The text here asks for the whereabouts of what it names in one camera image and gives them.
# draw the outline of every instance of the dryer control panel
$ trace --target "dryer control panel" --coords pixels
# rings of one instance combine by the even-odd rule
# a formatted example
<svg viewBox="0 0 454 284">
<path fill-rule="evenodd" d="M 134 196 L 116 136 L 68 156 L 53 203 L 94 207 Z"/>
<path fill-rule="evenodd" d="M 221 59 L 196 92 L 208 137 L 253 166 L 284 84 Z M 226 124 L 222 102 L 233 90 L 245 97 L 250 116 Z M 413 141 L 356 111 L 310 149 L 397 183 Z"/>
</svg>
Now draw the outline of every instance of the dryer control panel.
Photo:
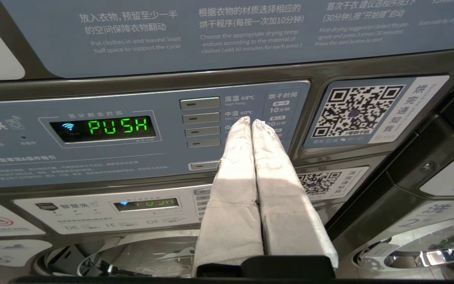
<svg viewBox="0 0 454 284">
<path fill-rule="evenodd" d="M 243 116 L 266 121 L 288 150 L 309 88 L 303 80 L 0 101 L 0 187 L 211 171 Z"/>
<path fill-rule="evenodd" d="M 211 185 L 14 200 L 60 234 L 185 226 L 202 221 Z"/>
</svg>

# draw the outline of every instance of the rectangular button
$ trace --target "rectangular button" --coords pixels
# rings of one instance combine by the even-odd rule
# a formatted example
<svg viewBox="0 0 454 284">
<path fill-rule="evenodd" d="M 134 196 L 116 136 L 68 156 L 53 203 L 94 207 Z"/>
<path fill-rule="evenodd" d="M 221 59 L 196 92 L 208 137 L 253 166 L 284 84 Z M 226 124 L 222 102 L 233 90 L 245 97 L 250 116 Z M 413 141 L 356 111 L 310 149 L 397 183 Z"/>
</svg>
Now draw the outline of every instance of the rectangular button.
<svg viewBox="0 0 454 284">
<path fill-rule="evenodd" d="M 185 130 L 186 137 L 197 137 L 197 136 L 208 136 L 208 135 L 219 135 L 220 126 L 202 127 L 202 128 L 191 128 Z"/>
<path fill-rule="evenodd" d="M 203 194 L 209 194 L 211 192 L 211 189 L 196 189 L 194 190 L 195 195 L 203 195 Z"/>
<path fill-rule="evenodd" d="M 188 141 L 187 147 L 189 149 L 193 148 L 203 148 L 203 147 L 213 147 L 220 146 L 220 138 L 199 140 L 199 141 Z"/>
<path fill-rule="evenodd" d="M 201 97 L 199 99 L 180 99 L 182 110 L 197 110 L 199 108 L 219 108 L 220 97 Z"/>
<path fill-rule="evenodd" d="M 220 121 L 220 112 L 188 114 L 183 116 L 184 124 L 218 122 Z"/>
<path fill-rule="evenodd" d="M 281 101 L 281 102 L 274 102 L 272 103 L 272 106 L 274 107 L 280 107 L 280 106 L 288 106 L 290 104 L 290 101 Z"/>
<path fill-rule="evenodd" d="M 274 120 L 283 120 L 283 119 L 285 119 L 285 118 L 287 118 L 286 115 L 279 115 L 279 116 L 272 116 L 272 117 L 269 118 L 269 120 L 270 120 L 270 121 L 274 121 Z"/>
<path fill-rule="evenodd" d="M 190 163 L 189 169 L 191 171 L 211 170 L 211 169 L 216 170 L 216 165 L 218 165 L 218 161 Z"/>
</svg>

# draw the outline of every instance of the instruction label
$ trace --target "instruction label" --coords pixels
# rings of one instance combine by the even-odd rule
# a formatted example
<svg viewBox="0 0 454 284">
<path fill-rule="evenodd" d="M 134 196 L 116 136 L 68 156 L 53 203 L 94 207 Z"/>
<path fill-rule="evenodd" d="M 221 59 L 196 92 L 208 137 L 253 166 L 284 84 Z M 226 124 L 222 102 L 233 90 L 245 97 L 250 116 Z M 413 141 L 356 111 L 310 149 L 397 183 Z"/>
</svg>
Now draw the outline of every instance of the instruction label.
<svg viewBox="0 0 454 284">
<path fill-rule="evenodd" d="M 2 3 L 45 67 L 65 78 L 454 49 L 454 1 Z"/>
</svg>

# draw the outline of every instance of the wifi icon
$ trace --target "wifi icon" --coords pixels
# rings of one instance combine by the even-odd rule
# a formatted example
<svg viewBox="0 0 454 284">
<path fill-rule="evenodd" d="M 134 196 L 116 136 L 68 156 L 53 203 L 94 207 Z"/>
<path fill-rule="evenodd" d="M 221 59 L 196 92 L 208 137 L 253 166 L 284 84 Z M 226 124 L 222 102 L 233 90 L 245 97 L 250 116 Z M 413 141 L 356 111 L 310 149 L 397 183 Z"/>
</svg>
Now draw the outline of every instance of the wifi icon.
<svg viewBox="0 0 454 284">
<path fill-rule="evenodd" d="M 72 131 L 72 129 L 74 128 L 74 124 L 72 124 L 72 123 L 65 123 L 65 124 L 63 124 L 63 127 L 64 127 L 65 129 L 68 129 L 69 131 Z"/>
</svg>

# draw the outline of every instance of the gray panel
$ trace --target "gray panel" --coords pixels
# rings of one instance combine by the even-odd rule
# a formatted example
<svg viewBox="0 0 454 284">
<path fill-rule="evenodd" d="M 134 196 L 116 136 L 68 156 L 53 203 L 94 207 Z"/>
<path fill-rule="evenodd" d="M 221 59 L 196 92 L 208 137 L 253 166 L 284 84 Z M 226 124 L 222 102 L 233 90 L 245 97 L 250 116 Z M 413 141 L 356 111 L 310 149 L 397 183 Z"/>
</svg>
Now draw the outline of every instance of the gray panel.
<svg viewBox="0 0 454 284">
<path fill-rule="evenodd" d="M 422 113 L 405 130 L 401 138 L 392 143 L 303 149 L 300 147 L 310 128 L 311 119 L 321 100 L 326 86 L 334 80 L 365 79 L 382 76 L 412 76 L 415 74 L 451 74 L 446 86 L 434 97 Z M 301 121 L 290 148 L 290 158 L 295 165 L 314 164 L 324 161 L 351 158 L 392 151 L 403 138 L 454 86 L 454 50 L 428 54 L 389 56 L 362 60 L 335 61 L 326 63 L 301 64 L 296 66 L 273 66 L 211 72 L 162 74 L 148 76 L 109 77 L 103 80 L 36 80 L 28 82 L 0 82 L 0 100 L 71 97 L 78 95 L 99 95 L 121 92 L 144 92 L 206 86 L 232 86 L 240 83 L 267 82 L 282 79 L 313 80 Z M 186 175 L 162 176 L 146 179 L 110 180 L 88 184 L 62 184 L 40 187 L 18 187 L 1 189 L 0 192 L 29 192 L 44 189 L 71 189 L 89 192 L 102 191 L 104 187 L 126 187 L 139 183 L 169 184 L 185 179 L 204 178 L 212 180 L 214 172 L 188 173 Z"/>
<path fill-rule="evenodd" d="M 218 122 L 220 121 L 220 113 L 200 113 L 200 114 L 187 114 L 183 116 L 184 124 Z"/>
<path fill-rule="evenodd" d="M 454 49 L 454 2 L 2 3 L 47 69 L 66 78 Z"/>
<path fill-rule="evenodd" d="M 454 129 L 443 117 L 438 117 L 394 160 L 387 172 L 399 187 L 432 198 L 419 187 L 453 160 Z"/>
<path fill-rule="evenodd" d="M 219 97 L 203 97 L 200 99 L 182 99 L 180 100 L 180 108 L 182 110 L 195 110 L 199 108 L 219 108 Z"/>
<path fill-rule="evenodd" d="M 254 84 L 169 92 L 0 102 L 0 187 L 125 180 L 191 173 L 190 163 L 218 160 L 231 125 L 240 117 L 270 121 L 265 101 L 272 92 L 298 90 L 292 108 L 278 121 L 288 149 L 309 89 L 307 81 Z M 249 93 L 250 95 L 231 95 Z M 221 97 L 220 112 L 195 114 L 179 109 L 189 97 Z M 63 142 L 50 122 L 148 116 L 155 136 L 90 142 Z M 185 137 L 182 117 L 197 117 L 204 126 L 220 126 L 219 138 Z M 214 168 L 195 167 L 197 170 Z"/>
<path fill-rule="evenodd" d="M 220 138 L 215 138 L 215 139 L 207 139 L 207 140 L 197 140 L 197 141 L 188 141 L 187 142 L 187 147 L 189 149 L 194 149 L 194 148 L 203 148 L 203 147 L 214 147 L 214 146 L 220 146 Z"/>
<path fill-rule="evenodd" d="M 220 126 L 191 128 L 191 129 L 185 130 L 186 137 L 208 136 L 208 135 L 219 135 L 219 134 L 220 134 Z"/>
</svg>

